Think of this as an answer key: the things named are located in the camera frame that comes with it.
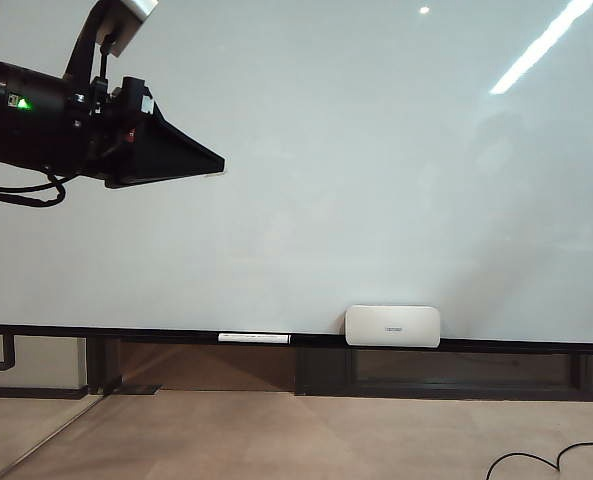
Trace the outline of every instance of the baseboard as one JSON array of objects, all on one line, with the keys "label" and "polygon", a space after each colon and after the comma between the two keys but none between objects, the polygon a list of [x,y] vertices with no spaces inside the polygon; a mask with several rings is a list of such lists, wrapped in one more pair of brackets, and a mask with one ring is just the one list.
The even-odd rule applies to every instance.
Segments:
[{"label": "baseboard", "polygon": [[80,400],[87,395],[87,385],[73,388],[0,387],[0,398],[39,398],[50,400]]}]

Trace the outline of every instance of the beige floor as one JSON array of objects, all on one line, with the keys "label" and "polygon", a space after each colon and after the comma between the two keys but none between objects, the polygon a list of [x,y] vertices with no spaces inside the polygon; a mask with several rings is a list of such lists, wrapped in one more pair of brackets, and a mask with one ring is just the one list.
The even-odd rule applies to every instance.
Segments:
[{"label": "beige floor", "polygon": [[[110,397],[9,475],[22,479],[483,479],[502,453],[547,457],[593,440],[593,404],[161,391]],[[529,460],[494,479],[592,479],[593,447],[563,474]]]},{"label": "beige floor", "polygon": [[0,472],[97,400],[0,398]]}]

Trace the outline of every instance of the wall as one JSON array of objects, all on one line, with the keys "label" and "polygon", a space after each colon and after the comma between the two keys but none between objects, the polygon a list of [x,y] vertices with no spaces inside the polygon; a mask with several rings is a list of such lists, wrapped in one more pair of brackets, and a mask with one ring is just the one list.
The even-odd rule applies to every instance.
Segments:
[{"label": "wall", "polygon": [[[0,60],[62,76],[92,3],[0,2]],[[593,342],[593,7],[489,94],[565,3],[160,2],[110,90],[147,80],[227,174],[0,205],[0,324],[336,334],[420,304],[444,338]]]},{"label": "wall", "polygon": [[0,387],[78,389],[86,384],[84,339],[16,337],[16,366],[0,372]]}]

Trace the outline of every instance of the cable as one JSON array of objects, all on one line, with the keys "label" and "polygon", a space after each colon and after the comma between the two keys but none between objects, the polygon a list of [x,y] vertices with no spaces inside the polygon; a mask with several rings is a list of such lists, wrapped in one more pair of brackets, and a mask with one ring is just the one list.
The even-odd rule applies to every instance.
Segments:
[{"label": "cable", "polygon": [[539,462],[542,462],[542,463],[545,463],[545,464],[549,465],[550,467],[552,467],[557,472],[560,472],[560,460],[561,460],[561,457],[565,453],[569,452],[573,448],[577,448],[577,447],[591,447],[591,446],[593,446],[593,442],[582,442],[582,443],[575,443],[573,445],[570,445],[569,447],[564,448],[558,454],[558,457],[556,457],[556,463],[552,463],[549,460],[545,460],[544,458],[541,458],[538,455],[532,455],[531,453],[524,453],[524,452],[507,453],[507,454],[503,455],[502,457],[498,458],[494,463],[491,464],[491,466],[489,467],[489,470],[487,470],[487,476],[485,477],[485,480],[489,480],[491,478],[492,471],[494,470],[494,467],[496,467],[496,465],[498,465],[500,462],[502,462],[503,460],[505,460],[506,458],[509,458],[509,457],[528,457],[528,458],[533,458],[534,460],[538,460]]},{"label": "cable", "polygon": [[107,77],[107,57],[109,56],[114,43],[118,38],[117,32],[113,31],[105,35],[102,45],[100,46],[100,78],[106,79]]},{"label": "cable", "polygon": [[[11,203],[13,205],[23,205],[26,207],[34,208],[47,208],[58,205],[65,200],[65,187],[64,183],[76,178],[76,177],[65,177],[58,179],[52,174],[46,174],[50,183],[45,185],[36,185],[34,187],[0,187],[0,202]],[[21,195],[10,195],[10,193],[31,193],[40,192],[49,188],[55,188],[58,191],[56,198],[51,200],[40,200],[38,198],[23,197]]]},{"label": "cable", "polygon": [[[63,177],[60,180],[57,180],[57,183],[61,185],[66,184],[67,182],[74,180],[78,175],[72,175],[71,177]],[[56,185],[54,182],[45,183],[43,185],[35,185],[33,187],[0,187],[0,193],[32,193],[32,192],[41,192],[43,190],[49,190],[50,188],[54,188]]]}]

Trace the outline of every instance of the green led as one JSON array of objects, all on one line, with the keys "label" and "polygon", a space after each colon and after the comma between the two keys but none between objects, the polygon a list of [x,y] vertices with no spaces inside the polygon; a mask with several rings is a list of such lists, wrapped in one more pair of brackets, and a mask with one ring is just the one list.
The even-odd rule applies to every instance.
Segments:
[{"label": "green led", "polygon": [[16,108],[18,108],[19,110],[31,110],[32,105],[24,98],[21,98],[18,101],[18,105],[16,106]]}]

